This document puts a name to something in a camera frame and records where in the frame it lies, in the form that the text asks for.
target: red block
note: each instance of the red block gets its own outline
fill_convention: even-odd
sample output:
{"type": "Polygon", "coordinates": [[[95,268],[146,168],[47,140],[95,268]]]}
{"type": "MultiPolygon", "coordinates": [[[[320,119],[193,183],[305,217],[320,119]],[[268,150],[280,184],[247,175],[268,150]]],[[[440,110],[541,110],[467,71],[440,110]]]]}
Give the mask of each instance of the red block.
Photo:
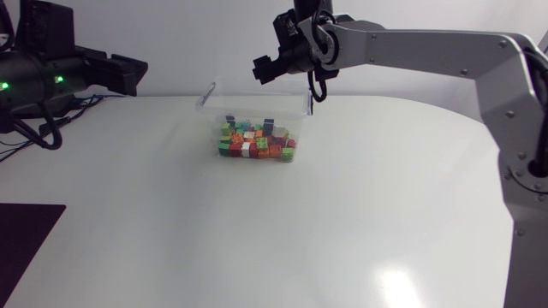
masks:
{"type": "Polygon", "coordinates": [[[285,138],[285,137],[278,137],[278,138],[276,138],[276,144],[281,145],[282,147],[286,147],[285,143],[287,142],[287,140],[288,139],[285,138]]]}
{"type": "Polygon", "coordinates": [[[251,158],[259,158],[259,150],[256,143],[249,145],[249,156],[251,158]]]}
{"type": "Polygon", "coordinates": [[[241,145],[230,145],[229,154],[231,157],[241,157],[241,145]]]}

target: white block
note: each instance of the white block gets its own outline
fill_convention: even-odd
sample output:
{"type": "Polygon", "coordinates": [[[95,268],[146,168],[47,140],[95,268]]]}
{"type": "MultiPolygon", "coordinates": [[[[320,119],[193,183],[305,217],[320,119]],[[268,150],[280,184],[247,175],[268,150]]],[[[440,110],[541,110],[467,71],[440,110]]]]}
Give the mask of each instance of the white block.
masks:
{"type": "Polygon", "coordinates": [[[249,146],[251,143],[244,142],[243,145],[241,145],[241,156],[249,158],[249,146]]]}
{"type": "Polygon", "coordinates": [[[272,136],[276,138],[282,138],[284,135],[285,135],[285,127],[274,126],[274,130],[272,131],[272,136]]]}
{"type": "Polygon", "coordinates": [[[255,138],[255,132],[245,132],[243,134],[243,138],[245,139],[253,139],[255,138]]]}

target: orange block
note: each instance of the orange block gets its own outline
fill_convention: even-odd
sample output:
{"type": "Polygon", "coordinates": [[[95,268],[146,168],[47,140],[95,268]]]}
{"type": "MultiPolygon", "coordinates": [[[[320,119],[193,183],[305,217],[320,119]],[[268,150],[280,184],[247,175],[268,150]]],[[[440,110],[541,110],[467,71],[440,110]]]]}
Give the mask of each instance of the orange block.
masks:
{"type": "Polygon", "coordinates": [[[232,144],[234,145],[243,145],[243,137],[239,133],[232,135],[232,144]]]}
{"type": "Polygon", "coordinates": [[[282,146],[271,145],[270,152],[272,158],[280,158],[282,156],[282,146]]]}
{"type": "Polygon", "coordinates": [[[259,158],[268,158],[270,157],[270,153],[268,152],[268,149],[259,150],[259,158]]]}

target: green block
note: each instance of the green block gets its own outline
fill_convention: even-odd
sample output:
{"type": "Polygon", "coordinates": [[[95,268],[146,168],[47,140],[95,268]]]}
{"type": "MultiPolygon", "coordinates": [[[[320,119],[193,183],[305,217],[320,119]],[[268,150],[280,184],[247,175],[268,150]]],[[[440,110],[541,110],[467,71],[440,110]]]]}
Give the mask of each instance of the green block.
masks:
{"type": "Polygon", "coordinates": [[[259,150],[268,149],[268,139],[267,138],[257,138],[257,149],[259,149],[259,150]]]}
{"type": "Polygon", "coordinates": [[[230,124],[226,123],[221,126],[221,132],[223,136],[230,136],[232,134],[232,127],[230,124]]]}
{"type": "Polygon", "coordinates": [[[282,162],[292,162],[295,157],[295,149],[293,148],[283,148],[282,149],[282,162]]]}
{"type": "Polygon", "coordinates": [[[225,143],[220,143],[219,144],[219,154],[221,154],[223,156],[229,156],[229,148],[230,148],[230,145],[225,144],[225,143]]]}
{"type": "Polygon", "coordinates": [[[232,138],[230,136],[223,136],[221,137],[221,139],[219,139],[219,141],[227,145],[232,145],[232,138]]]}

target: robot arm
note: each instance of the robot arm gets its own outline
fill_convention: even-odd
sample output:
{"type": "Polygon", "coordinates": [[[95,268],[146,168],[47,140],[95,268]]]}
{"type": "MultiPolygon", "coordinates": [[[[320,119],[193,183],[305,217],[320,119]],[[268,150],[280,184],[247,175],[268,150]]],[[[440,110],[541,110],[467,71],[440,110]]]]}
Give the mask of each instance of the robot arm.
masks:
{"type": "Polygon", "coordinates": [[[280,57],[255,60],[255,78],[266,83],[307,72],[318,101],[338,69],[362,64],[475,80],[481,116],[500,148],[504,201],[514,220],[504,306],[548,306],[548,59],[519,34],[385,30],[333,16],[330,7],[317,1],[308,16],[292,10],[278,16],[280,57]]]}

